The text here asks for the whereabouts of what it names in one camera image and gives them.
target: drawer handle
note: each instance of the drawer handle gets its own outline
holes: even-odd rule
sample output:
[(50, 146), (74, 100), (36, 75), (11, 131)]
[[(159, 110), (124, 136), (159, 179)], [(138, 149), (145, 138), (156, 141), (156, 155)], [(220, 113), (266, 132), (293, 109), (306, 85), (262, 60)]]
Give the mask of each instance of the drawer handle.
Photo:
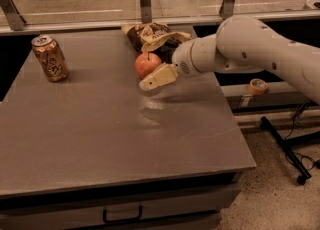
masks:
[(103, 222), (105, 224), (128, 224), (128, 223), (133, 223), (133, 222), (136, 222), (136, 221), (139, 221), (142, 217), (142, 206), (139, 205), (139, 213), (138, 213), (138, 216), (136, 217), (133, 217), (133, 218), (128, 218), (128, 219), (118, 219), (118, 220), (108, 220), (107, 219), (107, 210), (103, 210), (103, 215), (102, 215), (102, 219), (103, 219)]

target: soda can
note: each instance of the soda can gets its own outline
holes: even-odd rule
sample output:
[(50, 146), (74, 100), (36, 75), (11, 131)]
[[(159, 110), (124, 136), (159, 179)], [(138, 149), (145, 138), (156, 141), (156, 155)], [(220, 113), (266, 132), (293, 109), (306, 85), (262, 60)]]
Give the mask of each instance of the soda can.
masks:
[(51, 82), (57, 82), (69, 75), (59, 43), (49, 35), (40, 35), (31, 41), (32, 50)]

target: red apple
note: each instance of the red apple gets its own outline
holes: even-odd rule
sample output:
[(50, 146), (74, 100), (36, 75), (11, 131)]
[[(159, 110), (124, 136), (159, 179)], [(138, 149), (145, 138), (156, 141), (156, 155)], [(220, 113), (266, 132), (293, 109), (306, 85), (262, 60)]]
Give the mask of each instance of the red apple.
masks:
[(162, 61), (158, 55), (151, 52), (144, 52), (137, 57), (135, 61), (135, 68), (142, 80), (161, 64)]

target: speckled floor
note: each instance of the speckled floor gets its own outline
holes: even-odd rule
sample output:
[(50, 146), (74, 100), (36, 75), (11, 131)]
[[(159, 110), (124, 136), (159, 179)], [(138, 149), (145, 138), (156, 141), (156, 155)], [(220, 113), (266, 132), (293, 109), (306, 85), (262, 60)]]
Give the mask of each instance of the speckled floor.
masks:
[[(190, 17), (218, 14), (222, 0), (152, 0), (154, 17)], [(235, 12), (300, 10), (306, 0), (237, 0)], [(127, 20), (140, 17), (139, 0), (14, 0), (28, 23)], [(0, 25), (6, 25), (0, 9)], [(242, 192), (222, 210), (219, 230), (319, 230), (320, 169), (303, 186), (299, 173), (286, 160), (271, 134), (259, 128), (267, 115), (283, 136), (292, 129), (290, 110), (236, 115), (258, 165), (240, 179)], [(320, 130), (320, 110), (306, 111), (292, 137)], [(295, 148), (320, 159), (320, 141)]]

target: white robotic arm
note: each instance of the white robotic arm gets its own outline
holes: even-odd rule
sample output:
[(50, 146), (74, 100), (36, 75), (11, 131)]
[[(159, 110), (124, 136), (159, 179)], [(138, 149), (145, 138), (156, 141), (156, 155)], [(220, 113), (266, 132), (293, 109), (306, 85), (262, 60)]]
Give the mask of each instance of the white robotic arm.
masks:
[[(161, 81), (158, 78), (158, 85), (161, 68), (167, 71)], [(320, 49), (289, 40), (248, 16), (230, 17), (216, 34), (181, 44), (172, 56), (172, 65), (160, 66), (141, 81), (140, 87), (150, 90), (175, 81), (177, 75), (262, 70), (278, 76), (320, 105)]]

